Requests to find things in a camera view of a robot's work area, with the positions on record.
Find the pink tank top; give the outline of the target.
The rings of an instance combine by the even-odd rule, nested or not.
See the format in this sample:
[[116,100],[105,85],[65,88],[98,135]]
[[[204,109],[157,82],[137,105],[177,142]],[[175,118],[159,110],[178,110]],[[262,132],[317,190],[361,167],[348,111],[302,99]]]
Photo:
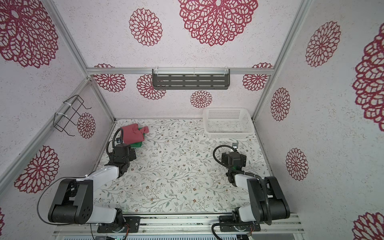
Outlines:
[[121,127],[123,130],[122,139],[123,143],[127,145],[141,143],[145,140],[144,134],[149,133],[148,127],[139,128],[138,124],[131,124]]

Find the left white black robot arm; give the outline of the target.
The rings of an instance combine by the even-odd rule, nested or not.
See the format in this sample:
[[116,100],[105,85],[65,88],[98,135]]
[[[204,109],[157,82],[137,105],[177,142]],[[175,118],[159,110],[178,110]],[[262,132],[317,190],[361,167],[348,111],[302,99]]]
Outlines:
[[94,205],[94,191],[122,177],[136,159],[130,145],[118,144],[108,153],[109,162],[83,178],[65,178],[58,186],[48,212],[48,220],[55,224],[102,224],[110,232],[127,227],[121,209]]

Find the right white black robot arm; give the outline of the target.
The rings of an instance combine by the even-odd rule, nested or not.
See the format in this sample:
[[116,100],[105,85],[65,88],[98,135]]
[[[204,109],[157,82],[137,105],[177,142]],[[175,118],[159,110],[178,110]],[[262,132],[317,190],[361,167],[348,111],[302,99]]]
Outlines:
[[226,176],[230,184],[248,191],[250,203],[232,211],[235,223],[265,223],[288,219],[290,207],[276,177],[261,177],[246,173],[247,157],[238,152],[222,153],[221,164],[228,169]]

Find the white plastic basket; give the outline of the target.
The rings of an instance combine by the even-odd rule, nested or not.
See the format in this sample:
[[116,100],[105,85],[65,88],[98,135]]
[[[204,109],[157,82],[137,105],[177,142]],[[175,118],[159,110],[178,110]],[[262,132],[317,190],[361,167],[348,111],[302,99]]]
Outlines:
[[210,139],[245,139],[255,134],[251,116],[244,108],[206,108],[203,127]]

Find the floral table mat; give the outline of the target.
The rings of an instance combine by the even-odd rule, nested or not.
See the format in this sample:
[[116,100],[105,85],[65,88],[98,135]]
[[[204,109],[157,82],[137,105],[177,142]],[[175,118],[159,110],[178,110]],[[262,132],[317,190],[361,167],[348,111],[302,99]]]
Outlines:
[[227,213],[249,203],[248,192],[234,187],[227,169],[217,163],[222,152],[237,144],[247,156],[246,172],[270,176],[258,138],[210,139],[198,119],[128,119],[148,127],[137,158],[121,177],[94,193],[96,205],[119,208],[124,213]]

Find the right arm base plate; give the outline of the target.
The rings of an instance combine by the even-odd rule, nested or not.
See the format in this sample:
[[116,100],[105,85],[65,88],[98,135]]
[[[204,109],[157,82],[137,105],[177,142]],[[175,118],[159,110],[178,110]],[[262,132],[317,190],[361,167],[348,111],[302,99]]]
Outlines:
[[220,231],[221,232],[259,232],[261,230],[260,224],[251,222],[249,225],[241,225],[237,223],[232,216],[219,216]]

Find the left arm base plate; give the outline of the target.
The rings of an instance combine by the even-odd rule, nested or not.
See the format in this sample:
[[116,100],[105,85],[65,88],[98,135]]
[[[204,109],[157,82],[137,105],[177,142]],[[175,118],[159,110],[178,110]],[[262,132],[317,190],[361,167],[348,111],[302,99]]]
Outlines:
[[123,217],[123,219],[115,220],[109,224],[100,224],[97,233],[137,233],[139,230],[140,217]]

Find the aluminium mounting rail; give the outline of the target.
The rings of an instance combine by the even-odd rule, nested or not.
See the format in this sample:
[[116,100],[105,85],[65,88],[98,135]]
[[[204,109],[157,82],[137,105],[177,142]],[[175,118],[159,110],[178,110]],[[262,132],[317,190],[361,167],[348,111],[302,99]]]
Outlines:
[[[205,213],[205,214],[129,214],[127,217],[140,217],[140,225],[137,233],[128,233],[128,238],[137,236],[177,236],[193,237],[193,236],[213,236],[211,227],[214,223],[219,222],[219,216],[223,213]],[[255,236],[255,235],[292,235],[295,240],[303,240],[305,238],[305,230],[298,214],[291,214],[290,218],[284,220],[273,221],[271,225],[260,224],[259,232],[221,232],[220,227],[215,227],[215,232],[221,238],[228,235]],[[50,240],[91,240],[93,237],[110,236],[118,240],[122,240],[126,233],[97,233],[98,225],[68,225],[56,227]]]

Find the grey slotted wall shelf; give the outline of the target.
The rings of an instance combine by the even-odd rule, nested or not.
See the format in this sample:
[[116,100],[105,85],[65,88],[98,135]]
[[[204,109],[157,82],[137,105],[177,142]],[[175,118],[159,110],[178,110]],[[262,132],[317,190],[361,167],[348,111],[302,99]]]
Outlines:
[[152,70],[155,90],[227,90],[231,83],[230,70],[184,71]]

